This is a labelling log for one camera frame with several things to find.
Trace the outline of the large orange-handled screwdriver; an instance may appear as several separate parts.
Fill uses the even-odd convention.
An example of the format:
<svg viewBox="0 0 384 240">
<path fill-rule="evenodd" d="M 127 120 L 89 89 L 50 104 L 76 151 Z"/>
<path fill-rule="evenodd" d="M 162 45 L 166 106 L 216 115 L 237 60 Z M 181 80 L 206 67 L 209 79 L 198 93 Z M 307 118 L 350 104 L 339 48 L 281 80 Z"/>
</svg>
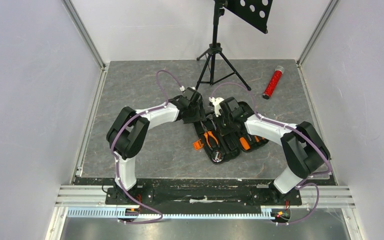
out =
<svg viewBox="0 0 384 240">
<path fill-rule="evenodd" d="M 241 144 L 241 148 L 242 148 L 244 151 L 248 151 L 248 150 L 251 149 L 251 147 L 250 147 L 248 141 L 247 141 L 244 137 L 241 137 L 241 138 L 239 139 L 239 141 L 240 141 L 240 144 Z"/>
</svg>

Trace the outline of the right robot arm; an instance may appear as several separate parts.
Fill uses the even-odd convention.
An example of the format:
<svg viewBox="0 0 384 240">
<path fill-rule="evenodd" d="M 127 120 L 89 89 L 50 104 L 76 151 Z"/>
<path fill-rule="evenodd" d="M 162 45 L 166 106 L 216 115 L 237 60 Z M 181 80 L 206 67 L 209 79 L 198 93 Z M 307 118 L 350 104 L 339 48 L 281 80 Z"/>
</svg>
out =
<svg viewBox="0 0 384 240">
<path fill-rule="evenodd" d="M 273 203 L 286 201 L 289 192 L 313 176 L 320 166 L 331 167 L 331 154 L 311 123 L 285 123 L 264 117 L 234 97 L 210 97 L 209 101 L 214 107 L 215 121 L 221 132 L 234 131 L 262 137 L 282 147 L 287 167 L 268 191 Z"/>
</svg>

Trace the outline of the orange-handled pliers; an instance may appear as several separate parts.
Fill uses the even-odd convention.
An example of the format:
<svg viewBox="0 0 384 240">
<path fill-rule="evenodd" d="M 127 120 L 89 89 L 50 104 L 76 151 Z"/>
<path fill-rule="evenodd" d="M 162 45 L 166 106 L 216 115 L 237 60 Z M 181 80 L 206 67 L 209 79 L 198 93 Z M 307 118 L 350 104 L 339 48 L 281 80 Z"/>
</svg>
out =
<svg viewBox="0 0 384 240">
<path fill-rule="evenodd" d="M 219 144 L 219 141 L 218 139 L 215 137 L 215 135 L 213 134 L 213 132 L 211 130 L 208 130 L 206 125 L 200 121 L 200 125 L 203 129 L 203 135 L 204 135 L 204 138 L 205 138 L 205 142 L 207 144 L 207 146 L 212 150 L 213 148 L 219 148 L 220 147 L 220 144 Z"/>
</svg>

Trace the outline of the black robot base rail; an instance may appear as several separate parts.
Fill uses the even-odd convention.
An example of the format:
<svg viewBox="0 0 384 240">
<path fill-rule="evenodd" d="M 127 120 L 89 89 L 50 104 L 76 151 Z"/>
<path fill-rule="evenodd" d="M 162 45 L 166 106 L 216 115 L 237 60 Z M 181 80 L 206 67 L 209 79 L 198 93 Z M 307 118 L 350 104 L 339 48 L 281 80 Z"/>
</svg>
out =
<svg viewBox="0 0 384 240">
<path fill-rule="evenodd" d="M 261 206 L 302 205 L 298 190 L 277 193 L 270 179 L 139 178 L 128 193 L 133 199 L 114 184 L 106 191 L 105 204 L 133 206 L 139 201 L 150 207 L 140 207 L 140 213 L 155 209 L 164 215 L 254 214 Z"/>
</svg>

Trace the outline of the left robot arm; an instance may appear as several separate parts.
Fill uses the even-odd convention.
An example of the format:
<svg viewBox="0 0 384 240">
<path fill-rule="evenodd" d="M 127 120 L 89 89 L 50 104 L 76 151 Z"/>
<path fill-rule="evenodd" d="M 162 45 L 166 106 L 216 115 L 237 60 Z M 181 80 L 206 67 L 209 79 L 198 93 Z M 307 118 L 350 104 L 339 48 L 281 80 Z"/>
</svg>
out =
<svg viewBox="0 0 384 240">
<path fill-rule="evenodd" d="M 141 151 L 149 130 L 176 121 L 193 124 L 203 120 L 203 97 L 192 87 L 153 107 L 122 108 L 106 134 L 115 161 L 115 183 L 120 188 L 117 197 L 124 204 L 132 204 L 137 198 L 137 191 L 133 188 L 137 184 L 136 155 Z"/>
</svg>

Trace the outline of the black plastic tool case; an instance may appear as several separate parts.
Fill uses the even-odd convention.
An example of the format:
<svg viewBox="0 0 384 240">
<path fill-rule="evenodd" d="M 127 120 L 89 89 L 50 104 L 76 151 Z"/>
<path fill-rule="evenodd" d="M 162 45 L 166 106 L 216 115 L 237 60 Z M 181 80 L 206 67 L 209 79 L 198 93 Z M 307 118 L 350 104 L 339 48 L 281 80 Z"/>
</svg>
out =
<svg viewBox="0 0 384 240">
<path fill-rule="evenodd" d="M 253 113 L 253 111 L 252 111 L 251 107 L 247 104 L 246 113 L 243 115 L 243 119 L 245 117 L 249 117 L 252 113 Z M 246 130 L 245 130 L 245 133 L 233 132 L 233 133 L 230 133 L 228 135 L 221 135 L 219 132 L 219 126 L 217 124 L 218 119 L 215 116 L 215 112 L 212 110 L 212 111 L 206 113 L 205 116 L 206 117 L 207 116 L 213 117 L 213 121 L 215 122 L 215 124 L 217 126 L 217 130 L 213 130 L 212 126 L 210 124 L 208 124 L 207 120 L 204 121 L 203 123 L 206 125 L 207 129 L 212 131 L 212 133 L 218 139 L 219 147 L 215 147 L 213 149 L 210 149 L 207 146 L 207 143 L 206 143 L 206 140 L 204 137 L 204 131 L 201 127 L 200 121 L 195 122 L 193 124 L 193 126 L 195 128 L 195 132 L 198 136 L 198 140 L 196 142 L 194 142 L 193 145 L 194 145 L 196 150 L 203 149 L 211 162 L 212 162 L 212 160 L 211 160 L 210 156 L 211 156 L 212 151 L 214 151 L 214 150 L 221 151 L 224 154 L 224 159 L 221 163 L 212 162 L 215 165 L 221 165 L 221 164 L 226 163 L 230 160 L 233 160 L 233 159 L 237 158 L 242 152 L 250 153 L 250 152 L 253 152 L 255 150 L 258 150 L 258 149 L 262 148 L 263 146 L 265 146 L 269 142 L 268 139 L 262 140 L 261 136 L 258 136 L 258 135 L 257 136 L 258 136 L 260 142 L 256 142 L 256 140 L 254 138 L 255 135 L 246 133 Z M 242 149 L 241 143 L 240 143 L 241 137 L 244 137 L 248 141 L 248 143 L 250 145 L 250 150 L 244 151 Z"/>
</svg>

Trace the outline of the claw hammer black handle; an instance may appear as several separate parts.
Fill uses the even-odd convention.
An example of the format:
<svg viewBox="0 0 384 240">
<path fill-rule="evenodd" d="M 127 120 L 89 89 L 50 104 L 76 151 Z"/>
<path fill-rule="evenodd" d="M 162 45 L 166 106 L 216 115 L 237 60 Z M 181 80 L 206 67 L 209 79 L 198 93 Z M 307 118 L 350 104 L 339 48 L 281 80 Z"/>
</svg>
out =
<svg viewBox="0 0 384 240">
<path fill-rule="evenodd" d="M 213 117 L 212 117 L 211 115 L 206 117 L 206 121 L 208 122 L 208 124 L 211 125 L 211 128 L 212 128 L 214 131 L 217 130 L 217 126 L 216 126 L 216 124 L 215 124 L 215 122 L 214 122 L 214 120 L 213 120 Z"/>
</svg>

